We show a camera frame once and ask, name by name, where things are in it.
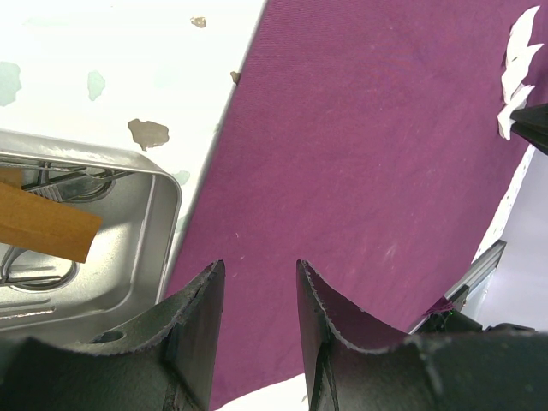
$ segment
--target peeling paint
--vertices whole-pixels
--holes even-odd
[[[180,185],[184,186],[190,178],[190,173],[186,170],[181,170],[178,173],[175,173],[173,176]]]
[[[190,19],[190,23],[195,25],[198,28],[205,28],[206,27],[206,18],[205,17],[193,17]]]
[[[15,102],[21,90],[21,69],[15,63],[0,62],[0,106]]]
[[[142,122],[138,118],[128,123],[134,142],[144,152],[147,148],[162,146],[170,140],[169,129],[157,122]]]
[[[87,74],[87,92],[90,100],[95,101],[97,97],[103,94],[106,81],[98,71],[90,71]]]
[[[235,71],[230,72],[230,77],[232,77],[232,81],[234,84],[238,84],[240,82],[241,73],[236,73]]]

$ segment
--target white paper scrap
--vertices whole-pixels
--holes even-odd
[[[539,8],[540,6],[530,8],[512,26],[506,47],[506,67],[527,48],[533,32],[534,16]]]
[[[522,86],[515,94],[512,100],[507,104],[500,113],[498,113],[498,132],[506,140],[510,140],[510,129],[514,120],[510,119],[510,115],[514,110],[525,107],[527,97],[531,94],[534,86]]]
[[[523,79],[529,73],[529,66],[534,55],[543,45],[530,45],[510,63],[506,71],[504,71],[501,79],[503,83],[504,103],[509,104],[512,95],[517,90]]]

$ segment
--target purple cloth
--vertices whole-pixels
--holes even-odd
[[[270,0],[170,284],[226,263],[213,409],[302,372],[297,259],[401,330],[465,273],[527,146],[496,117],[539,3]]]

